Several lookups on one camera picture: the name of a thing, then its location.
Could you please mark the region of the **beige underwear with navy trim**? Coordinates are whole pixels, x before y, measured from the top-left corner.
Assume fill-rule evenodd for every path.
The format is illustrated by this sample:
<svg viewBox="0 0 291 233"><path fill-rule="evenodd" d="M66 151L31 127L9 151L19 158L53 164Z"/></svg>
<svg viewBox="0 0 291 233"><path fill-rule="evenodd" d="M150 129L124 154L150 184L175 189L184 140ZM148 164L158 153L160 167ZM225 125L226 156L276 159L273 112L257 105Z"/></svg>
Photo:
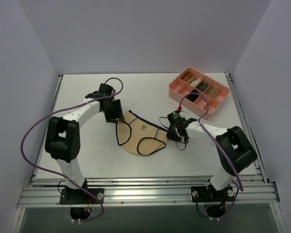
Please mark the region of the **beige underwear with navy trim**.
<svg viewBox="0 0 291 233"><path fill-rule="evenodd" d="M117 121L115 132L118 145L137 156L151 156L166 148L169 142L166 129L131 110L124 114L124 121Z"/></svg>

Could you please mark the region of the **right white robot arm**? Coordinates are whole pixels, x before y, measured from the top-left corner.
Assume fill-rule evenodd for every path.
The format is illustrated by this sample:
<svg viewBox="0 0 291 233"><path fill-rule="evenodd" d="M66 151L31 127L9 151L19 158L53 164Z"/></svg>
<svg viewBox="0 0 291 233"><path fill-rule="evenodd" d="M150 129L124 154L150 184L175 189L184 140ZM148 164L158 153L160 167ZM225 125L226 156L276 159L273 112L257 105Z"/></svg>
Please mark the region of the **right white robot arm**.
<svg viewBox="0 0 291 233"><path fill-rule="evenodd" d="M216 147L221 166L209 180L206 196L210 200L217 200L223 195L223 189L233 181L240 180L239 173L253 164L258 155L243 130L219 128L201 123L198 119L186 119L176 110L167 115L170 126L167 138L173 141L190 139L203 141Z"/></svg>

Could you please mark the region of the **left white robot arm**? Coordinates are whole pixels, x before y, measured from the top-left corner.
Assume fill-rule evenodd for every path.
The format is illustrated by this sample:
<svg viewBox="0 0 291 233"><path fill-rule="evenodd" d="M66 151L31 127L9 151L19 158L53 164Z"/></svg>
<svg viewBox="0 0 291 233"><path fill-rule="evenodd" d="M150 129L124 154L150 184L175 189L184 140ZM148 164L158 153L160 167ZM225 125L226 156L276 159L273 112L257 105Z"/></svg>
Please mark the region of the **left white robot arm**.
<svg viewBox="0 0 291 233"><path fill-rule="evenodd" d="M49 119L45 151L67 176L65 191L76 203L88 199L87 180L81 172L77 156L81 150L81 127L94 115L103 113L107 123L123 120L121 101L115 98L116 90L102 83L99 89L87 94L78 107L64 116Z"/></svg>

